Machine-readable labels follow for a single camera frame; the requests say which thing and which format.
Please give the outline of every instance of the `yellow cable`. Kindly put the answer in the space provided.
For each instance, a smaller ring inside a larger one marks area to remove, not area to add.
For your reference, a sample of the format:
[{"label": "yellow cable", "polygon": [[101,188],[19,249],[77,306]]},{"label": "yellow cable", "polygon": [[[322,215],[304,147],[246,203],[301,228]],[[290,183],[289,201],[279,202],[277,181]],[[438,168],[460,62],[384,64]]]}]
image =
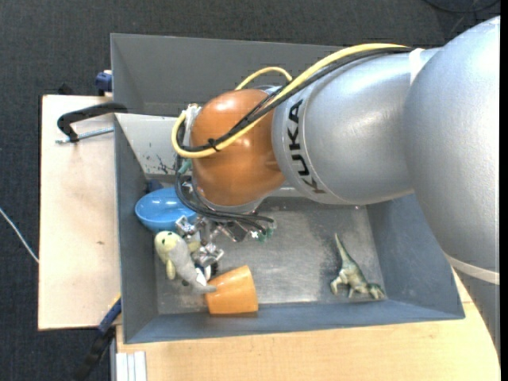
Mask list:
[{"label": "yellow cable", "polygon": [[[273,101],[281,98],[286,93],[288,93],[291,90],[293,90],[294,88],[298,87],[305,80],[307,80],[310,76],[312,76],[314,73],[316,73],[323,67],[330,65],[332,62],[335,62],[336,60],[340,60],[342,58],[345,58],[346,56],[350,56],[350,55],[356,54],[358,52],[372,51],[372,50],[381,49],[381,48],[405,48],[405,46],[404,45],[396,45],[396,44],[362,44],[362,45],[356,45],[356,46],[350,47],[350,48],[341,49],[340,51],[334,52],[333,54],[316,62],[314,65],[312,65],[307,70],[305,70],[297,78],[293,79],[291,81],[291,83],[289,83],[279,94],[277,94],[273,98]],[[253,129],[266,116],[267,116],[267,114],[258,118],[251,124],[245,126],[238,133],[232,135],[230,138],[228,138],[227,140],[224,140],[220,144],[217,144],[217,146],[215,148],[219,151],[224,148],[227,148],[234,141],[236,141],[238,138],[242,137],[243,135],[248,133],[251,129]],[[186,151],[186,150],[180,148],[180,146],[178,145],[178,141],[176,140],[176,135],[177,135],[176,133],[178,132],[178,128],[180,127],[180,125],[183,123],[184,120],[185,120],[185,113],[182,113],[182,114],[180,114],[180,117],[176,121],[175,125],[173,126],[173,130],[171,132],[171,142],[173,144],[173,148],[175,149],[175,151],[184,158],[203,158],[205,156],[210,156],[210,155],[214,154],[216,152],[215,148],[208,148],[208,149],[198,151],[198,152],[190,152],[190,151]]]},{"label": "yellow cable", "polygon": [[281,73],[281,74],[283,74],[286,77],[288,82],[293,80],[293,77],[289,74],[288,71],[286,71],[286,69],[283,69],[281,67],[264,67],[263,69],[259,69],[258,71],[254,72],[253,74],[247,76],[247,78],[245,78],[244,81],[242,83],[240,83],[235,88],[235,90],[243,89],[244,86],[247,85],[247,83],[251,82],[252,80],[257,78],[259,75],[262,75],[263,73],[268,73],[268,72],[278,72],[278,73]]}]

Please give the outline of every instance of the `orange cup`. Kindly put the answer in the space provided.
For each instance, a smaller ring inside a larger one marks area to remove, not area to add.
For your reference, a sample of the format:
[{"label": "orange cup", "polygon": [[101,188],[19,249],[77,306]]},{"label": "orange cup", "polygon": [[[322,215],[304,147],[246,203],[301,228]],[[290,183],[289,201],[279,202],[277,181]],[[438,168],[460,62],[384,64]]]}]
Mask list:
[{"label": "orange cup", "polygon": [[246,314],[257,312],[257,293],[251,270],[239,267],[208,281],[217,290],[205,294],[211,314]]}]

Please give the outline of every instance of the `gray carpet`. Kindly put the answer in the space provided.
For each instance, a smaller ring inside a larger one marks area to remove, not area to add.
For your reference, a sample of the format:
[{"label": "gray carpet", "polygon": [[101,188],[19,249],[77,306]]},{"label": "gray carpet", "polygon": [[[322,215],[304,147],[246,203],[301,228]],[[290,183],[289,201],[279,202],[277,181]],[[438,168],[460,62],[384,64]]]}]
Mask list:
[{"label": "gray carpet", "polygon": [[[0,0],[0,207],[37,250],[39,96],[62,83],[96,94],[95,75],[110,67],[110,33],[429,47],[499,11],[498,3],[447,13],[422,0]],[[0,219],[1,380],[69,379],[93,340],[89,329],[37,331],[37,279],[37,265]],[[90,377],[108,378],[106,361]]]}]

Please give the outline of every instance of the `toy dinosaur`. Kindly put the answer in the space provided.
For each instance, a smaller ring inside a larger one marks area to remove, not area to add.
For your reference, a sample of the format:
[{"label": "toy dinosaur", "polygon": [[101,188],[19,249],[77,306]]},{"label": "toy dinosaur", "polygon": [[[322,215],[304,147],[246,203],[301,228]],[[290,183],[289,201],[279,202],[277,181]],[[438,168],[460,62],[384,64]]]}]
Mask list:
[{"label": "toy dinosaur", "polygon": [[374,299],[384,297],[384,292],[381,286],[377,283],[368,283],[365,279],[364,273],[356,261],[349,255],[344,245],[339,240],[339,236],[335,234],[335,241],[337,248],[341,254],[342,267],[339,270],[339,275],[330,283],[332,292],[337,294],[337,285],[349,285],[349,297],[351,298],[355,292],[359,294],[370,294]]}]

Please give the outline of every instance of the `wooden board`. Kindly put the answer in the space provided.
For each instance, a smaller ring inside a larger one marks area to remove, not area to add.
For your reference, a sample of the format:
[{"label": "wooden board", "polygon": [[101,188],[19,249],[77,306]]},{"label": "wooden board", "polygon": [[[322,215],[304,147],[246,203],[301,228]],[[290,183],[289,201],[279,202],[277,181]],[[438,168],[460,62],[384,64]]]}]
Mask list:
[{"label": "wooden board", "polygon": [[500,379],[478,310],[464,309],[463,320],[150,344],[123,344],[118,326],[117,350],[146,351],[149,381]]},{"label": "wooden board", "polygon": [[[39,329],[96,326],[120,291],[113,134],[77,144],[56,126],[61,114],[110,98],[47,95],[40,145]],[[97,117],[78,133],[112,125]]]}]

